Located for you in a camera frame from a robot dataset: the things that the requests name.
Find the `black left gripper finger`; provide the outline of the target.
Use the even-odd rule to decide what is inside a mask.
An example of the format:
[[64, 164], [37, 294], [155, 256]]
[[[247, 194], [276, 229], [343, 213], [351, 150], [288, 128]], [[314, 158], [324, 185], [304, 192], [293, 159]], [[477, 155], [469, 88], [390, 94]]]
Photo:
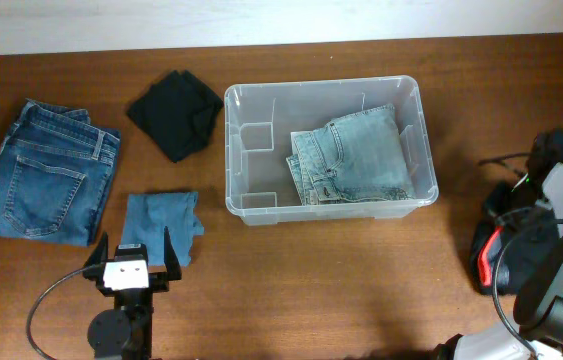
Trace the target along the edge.
[[103, 232], [96, 247], [84, 263], [85, 267], [91, 267], [105, 263], [108, 259], [108, 234]]
[[182, 271], [176, 252], [172, 246], [168, 227], [164, 228], [164, 265], [168, 280], [181, 280]]

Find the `small blue cloth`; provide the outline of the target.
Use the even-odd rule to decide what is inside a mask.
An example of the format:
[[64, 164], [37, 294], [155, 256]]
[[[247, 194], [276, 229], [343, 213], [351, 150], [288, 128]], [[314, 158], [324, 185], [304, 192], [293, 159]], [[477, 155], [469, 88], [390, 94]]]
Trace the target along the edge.
[[150, 266], [165, 264], [164, 229], [179, 264], [187, 267], [190, 250], [196, 236], [205, 232], [195, 214], [197, 192], [131, 194], [123, 228], [122, 244], [145, 244]]

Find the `light blue jeans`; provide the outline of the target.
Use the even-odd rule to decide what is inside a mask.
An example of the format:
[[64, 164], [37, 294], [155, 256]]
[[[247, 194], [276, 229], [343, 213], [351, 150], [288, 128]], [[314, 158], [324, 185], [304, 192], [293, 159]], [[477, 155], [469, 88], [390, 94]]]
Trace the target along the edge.
[[413, 199], [395, 119], [386, 104], [293, 132], [286, 162], [301, 204]]

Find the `black shorts red grey waistband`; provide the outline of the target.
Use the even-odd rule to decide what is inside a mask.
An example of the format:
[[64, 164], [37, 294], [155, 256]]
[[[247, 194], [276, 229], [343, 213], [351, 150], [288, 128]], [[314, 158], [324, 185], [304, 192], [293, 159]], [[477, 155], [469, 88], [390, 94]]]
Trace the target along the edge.
[[532, 186], [498, 182], [481, 205], [469, 253], [475, 288], [482, 295], [497, 284], [500, 295], [515, 295], [559, 242], [552, 207]]

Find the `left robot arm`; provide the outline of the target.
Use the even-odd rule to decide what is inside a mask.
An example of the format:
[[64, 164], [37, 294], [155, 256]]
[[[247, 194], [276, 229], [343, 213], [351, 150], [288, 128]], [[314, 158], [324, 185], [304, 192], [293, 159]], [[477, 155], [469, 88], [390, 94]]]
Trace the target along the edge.
[[108, 258], [108, 236], [103, 235], [84, 264], [83, 277], [114, 300], [113, 307], [91, 321], [87, 340], [96, 359], [144, 360], [152, 357], [153, 295], [169, 290], [182, 279], [169, 230], [163, 234], [164, 264], [161, 272], [148, 269], [144, 244], [125, 244]]

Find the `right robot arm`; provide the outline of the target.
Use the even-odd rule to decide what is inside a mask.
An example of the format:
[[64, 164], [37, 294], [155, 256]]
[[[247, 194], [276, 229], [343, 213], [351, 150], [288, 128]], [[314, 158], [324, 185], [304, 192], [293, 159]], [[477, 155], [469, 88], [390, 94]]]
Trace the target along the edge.
[[563, 129], [538, 134], [517, 183], [482, 204], [469, 265], [497, 324], [457, 334], [432, 358], [563, 359]]

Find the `dark blue folded jeans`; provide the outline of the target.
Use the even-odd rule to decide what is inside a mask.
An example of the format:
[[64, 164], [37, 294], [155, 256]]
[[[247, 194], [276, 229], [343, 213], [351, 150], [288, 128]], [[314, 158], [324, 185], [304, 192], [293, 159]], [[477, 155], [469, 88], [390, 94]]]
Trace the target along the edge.
[[27, 101], [0, 145], [0, 237], [90, 245], [120, 145], [85, 109]]

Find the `black folded cloth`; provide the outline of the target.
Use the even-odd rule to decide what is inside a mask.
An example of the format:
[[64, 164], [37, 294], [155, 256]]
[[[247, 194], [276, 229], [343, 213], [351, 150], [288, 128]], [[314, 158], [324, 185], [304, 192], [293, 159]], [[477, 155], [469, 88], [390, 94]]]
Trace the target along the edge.
[[184, 70], [173, 71], [151, 85], [126, 114], [177, 163], [208, 146], [222, 108], [221, 98]]

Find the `clear plastic storage bin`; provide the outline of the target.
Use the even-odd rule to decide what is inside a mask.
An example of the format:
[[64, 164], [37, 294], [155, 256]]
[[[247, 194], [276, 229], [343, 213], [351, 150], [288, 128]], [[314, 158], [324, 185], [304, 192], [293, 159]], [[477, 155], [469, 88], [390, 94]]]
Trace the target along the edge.
[[[302, 205], [286, 162], [293, 132], [392, 104], [415, 197]], [[225, 92], [225, 200], [250, 226], [325, 219], [402, 218], [440, 193], [416, 80], [407, 75], [235, 84]]]

